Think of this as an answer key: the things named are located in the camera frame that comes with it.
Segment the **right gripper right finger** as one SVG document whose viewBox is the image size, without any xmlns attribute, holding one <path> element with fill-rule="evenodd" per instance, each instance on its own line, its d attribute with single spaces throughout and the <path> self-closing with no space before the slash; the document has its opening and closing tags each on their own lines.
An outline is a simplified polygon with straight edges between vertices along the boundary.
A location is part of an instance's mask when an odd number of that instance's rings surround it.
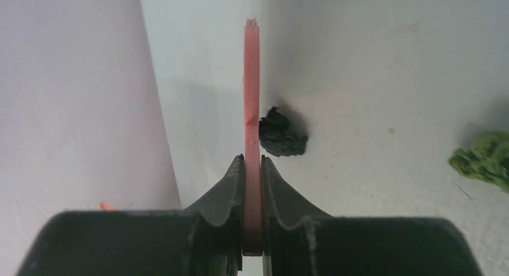
<svg viewBox="0 0 509 276">
<path fill-rule="evenodd" d="M 433 217 L 333 217 L 261 160 L 265 275 L 481 275 L 459 229 Z"/>
</svg>

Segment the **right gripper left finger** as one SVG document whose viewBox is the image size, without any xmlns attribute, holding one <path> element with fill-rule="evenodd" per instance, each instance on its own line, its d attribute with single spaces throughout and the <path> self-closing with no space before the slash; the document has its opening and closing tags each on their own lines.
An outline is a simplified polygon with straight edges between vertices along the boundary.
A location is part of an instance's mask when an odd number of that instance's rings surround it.
<svg viewBox="0 0 509 276">
<path fill-rule="evenodd" d="M 65 211 L 40 230 L 18 275 L 236 275 L 245 163 L 185 209 Z"/>
</svg>

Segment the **pink plastic hand brush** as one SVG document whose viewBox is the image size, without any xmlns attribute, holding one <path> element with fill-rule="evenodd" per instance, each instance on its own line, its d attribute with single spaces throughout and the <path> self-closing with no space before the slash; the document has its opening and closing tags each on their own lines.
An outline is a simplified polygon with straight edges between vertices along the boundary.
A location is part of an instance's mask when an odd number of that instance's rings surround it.
<svg viewBox="0 0 509 276">
<path fill-rule="evenodd" d="M 242 253 L 258 257 L 263 253 L 261 153 L 259 146 L 260 29 L 255 18 L 244 27 L 244 206 Z"/>
</svg>

